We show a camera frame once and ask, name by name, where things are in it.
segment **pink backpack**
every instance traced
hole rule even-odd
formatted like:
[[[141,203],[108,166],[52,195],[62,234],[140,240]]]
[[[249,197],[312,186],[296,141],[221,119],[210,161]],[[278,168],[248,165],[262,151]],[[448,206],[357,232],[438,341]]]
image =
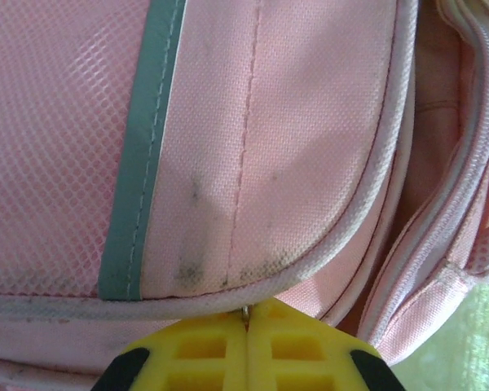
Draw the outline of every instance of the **pink backpack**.
[[[0,390],[277,296],[392,364],[489,283],[489,0],[0,1]]]

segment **yellow plastic object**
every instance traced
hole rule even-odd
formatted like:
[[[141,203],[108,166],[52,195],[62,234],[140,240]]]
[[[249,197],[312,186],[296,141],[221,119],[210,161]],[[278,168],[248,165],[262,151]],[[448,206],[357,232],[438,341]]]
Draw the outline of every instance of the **yellow plastic object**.
[[[92,391],[402,390],[374,348],[271,299],[129,346]]]

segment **black stain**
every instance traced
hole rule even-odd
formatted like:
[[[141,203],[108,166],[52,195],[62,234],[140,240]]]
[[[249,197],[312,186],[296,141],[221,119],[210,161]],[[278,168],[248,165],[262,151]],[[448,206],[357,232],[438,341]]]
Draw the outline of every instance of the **black stain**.
[[[280,255],[277,257],[276,265],[279,265],[280,268],[287,266],[292,261],[292,256],[288,253],[288,251],[283,250],[280,252]]]
[[[185,261],[179,259],[178,273],[174,276],[174,279],[185,289],[194,289],[203,280],[203,258],[200,257],[197,260]]]
[[[245,266],[243,269],[241,269],[239,275],[241,283],[251,283],[260,279],[266,279],[275,273],[278,273],[286,266],[283,260],[287,258],[287,256],[287,253],[286,255],[283,253],[283,256],[279,257],[275,261],[266,259],[262,264],[253,268]]]
[[[192,203],[199,204],[201,198],[201,180],[198,177],[192,178]]]

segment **pink mesh fabric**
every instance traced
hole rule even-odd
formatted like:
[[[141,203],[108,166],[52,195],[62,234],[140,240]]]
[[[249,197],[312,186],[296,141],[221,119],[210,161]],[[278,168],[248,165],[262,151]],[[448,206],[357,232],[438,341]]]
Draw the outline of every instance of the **pink mesh fabric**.
[[[94,296],[147,8],[0,2],[0,294]]]

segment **gray trim strip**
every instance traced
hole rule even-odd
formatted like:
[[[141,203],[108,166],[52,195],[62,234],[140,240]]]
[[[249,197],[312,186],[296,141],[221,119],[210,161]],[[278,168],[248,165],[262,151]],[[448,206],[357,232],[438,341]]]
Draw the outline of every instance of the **gray trim strip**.
[[[151,0],[134,78],[111,225],[98,279],[105,300],[141,300],[148,216],[185,0]]]

